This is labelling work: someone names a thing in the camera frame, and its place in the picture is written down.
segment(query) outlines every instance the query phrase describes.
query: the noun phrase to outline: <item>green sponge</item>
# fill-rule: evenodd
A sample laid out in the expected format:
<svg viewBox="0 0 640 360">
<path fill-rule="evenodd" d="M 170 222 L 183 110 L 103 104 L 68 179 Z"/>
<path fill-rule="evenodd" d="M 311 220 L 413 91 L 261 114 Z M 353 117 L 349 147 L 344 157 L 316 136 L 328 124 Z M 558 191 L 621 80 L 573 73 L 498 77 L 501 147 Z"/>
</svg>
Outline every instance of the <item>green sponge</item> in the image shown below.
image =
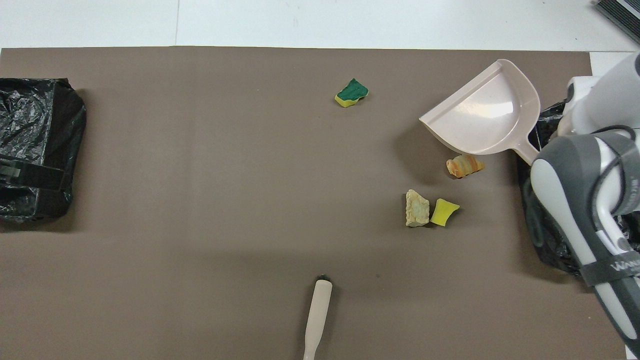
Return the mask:
<svg viewBox="0 0 640 360">
<path fill-rule="evenodd" d="M 343 108 L 354 105 L 358 100 L 369 95 L 369 89 L 359 83 L 355 78 L 351 79 L 349 84 L 345 86 L 336 96 L 335 100 Z"/>
</svg>

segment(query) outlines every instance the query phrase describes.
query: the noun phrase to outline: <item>dustpan handle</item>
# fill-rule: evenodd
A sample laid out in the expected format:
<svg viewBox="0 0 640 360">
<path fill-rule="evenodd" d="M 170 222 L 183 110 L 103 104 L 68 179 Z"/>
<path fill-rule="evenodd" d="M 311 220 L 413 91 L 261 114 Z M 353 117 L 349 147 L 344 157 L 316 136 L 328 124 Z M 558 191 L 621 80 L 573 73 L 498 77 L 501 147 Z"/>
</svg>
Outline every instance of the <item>dustpan handle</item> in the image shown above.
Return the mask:
<svg viewBox="0 0 640 360">
<path fill-rule="evenodd" d="M 533 163 L 533 161 L 538 156 L 539 151 L 533 147 L 528 141 L 523 141 L 514 145 L 513 150 L 516 154 L 520 155 L 520 157 L 526 161 L 529 166 Z"/>
</svg>

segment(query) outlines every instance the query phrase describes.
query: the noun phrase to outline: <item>black plastic bag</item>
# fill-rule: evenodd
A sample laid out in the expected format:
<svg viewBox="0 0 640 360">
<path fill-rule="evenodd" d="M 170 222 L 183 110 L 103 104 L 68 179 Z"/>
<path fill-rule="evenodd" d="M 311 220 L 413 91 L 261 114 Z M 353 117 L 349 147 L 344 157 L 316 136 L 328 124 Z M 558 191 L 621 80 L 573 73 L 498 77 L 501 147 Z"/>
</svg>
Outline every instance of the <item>black plastic bag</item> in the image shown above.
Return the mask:
<svg viewBox="0 0 640 360">
<path fill-rule="evenodd" d="M 549 143 L 563 116 L 565 101 L 540 113 L 536 127 L 529 133 L 529 141 L 538 150 Z M 573 258 L 568 240 L 551 214 L 540 204 L 531 187 L 531 167 L 517 159 L 518 182 L 529 238 L 540 261 L 564 272 L 580 277 L 578 262 Z M 640 212 L 615 217 L 618 227 L 635 251 L 640 250 Z"/>
<path fill-rule="evenodd" d="M 67 213 L 86 109 L 66 79 L 0 79 L 0 219 Z"/>
</svg>

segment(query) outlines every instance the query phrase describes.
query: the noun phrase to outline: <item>dustpan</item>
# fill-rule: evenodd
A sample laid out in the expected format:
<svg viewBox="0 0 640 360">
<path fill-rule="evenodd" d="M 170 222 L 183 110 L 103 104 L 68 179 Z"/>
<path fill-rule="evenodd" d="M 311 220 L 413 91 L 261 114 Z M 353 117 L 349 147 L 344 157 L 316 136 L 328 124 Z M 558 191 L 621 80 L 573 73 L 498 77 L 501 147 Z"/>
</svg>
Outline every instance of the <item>dustpan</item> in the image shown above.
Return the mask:
<svg viewBox="0 0 640 360">
<path fill-rule="evenodd" d="M 473 155 L 513 149 L 531 165 L 538 150 L 527 139 L 538 121 L 540 98 L 511 61 L 499 59 L 420 117 L 452 150 Z"/>
</svg>

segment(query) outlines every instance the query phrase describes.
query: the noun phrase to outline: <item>black clip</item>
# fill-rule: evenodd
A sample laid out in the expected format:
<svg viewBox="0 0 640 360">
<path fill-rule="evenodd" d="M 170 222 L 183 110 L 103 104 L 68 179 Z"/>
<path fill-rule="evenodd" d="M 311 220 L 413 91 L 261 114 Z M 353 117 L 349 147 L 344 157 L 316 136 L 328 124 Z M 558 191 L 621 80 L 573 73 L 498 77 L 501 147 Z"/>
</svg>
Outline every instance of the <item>black clip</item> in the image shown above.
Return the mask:
<svg viewBox="0 0 640 360">
<path fill-rule="evenodd" d="M 0 183 L 60 191 L 69 186 L 70 176 L 58 168 L 0 156 Z"/>
</svg>

